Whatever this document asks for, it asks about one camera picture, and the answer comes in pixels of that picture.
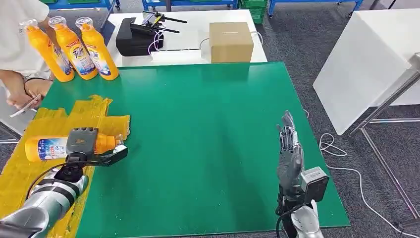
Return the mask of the person's right hand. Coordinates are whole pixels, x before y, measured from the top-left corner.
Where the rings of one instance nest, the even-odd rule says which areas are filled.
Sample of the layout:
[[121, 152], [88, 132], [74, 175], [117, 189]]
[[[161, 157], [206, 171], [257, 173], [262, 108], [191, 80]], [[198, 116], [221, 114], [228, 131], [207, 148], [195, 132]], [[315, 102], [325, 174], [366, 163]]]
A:
[[33, 92], [30, 92], [30, 94], [26, 94], [25, 92], [13, 92], [10, 93], [8, 96], [6, 102], [10, 106], [14, 106], [17, 109], [22, 109], [26, 105], [30, 104], [30, 107], [37, 107], [39, 105], [39, 102], [41, 101], [42, 96], [40, 94], [35, 94]]

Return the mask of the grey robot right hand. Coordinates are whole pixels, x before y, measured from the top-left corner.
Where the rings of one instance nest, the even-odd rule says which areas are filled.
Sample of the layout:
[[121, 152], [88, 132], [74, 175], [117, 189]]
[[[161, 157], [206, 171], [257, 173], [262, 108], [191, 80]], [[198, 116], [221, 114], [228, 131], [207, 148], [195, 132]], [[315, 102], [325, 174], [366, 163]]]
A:
[[286, 194], [299, 193], [299, 175], [304, 168], [304, 152], [291, 113], [286, 110], [279, 129], [279, 163], [277, 177]]

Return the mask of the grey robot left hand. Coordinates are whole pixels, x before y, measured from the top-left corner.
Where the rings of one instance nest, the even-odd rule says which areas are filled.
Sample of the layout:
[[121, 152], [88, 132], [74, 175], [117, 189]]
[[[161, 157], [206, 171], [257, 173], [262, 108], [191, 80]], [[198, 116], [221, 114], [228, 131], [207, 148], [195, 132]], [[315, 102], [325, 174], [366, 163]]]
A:
[[99, 130], [94, 127], [73, 128], [67, 138], [66, 162], [91, 161]]

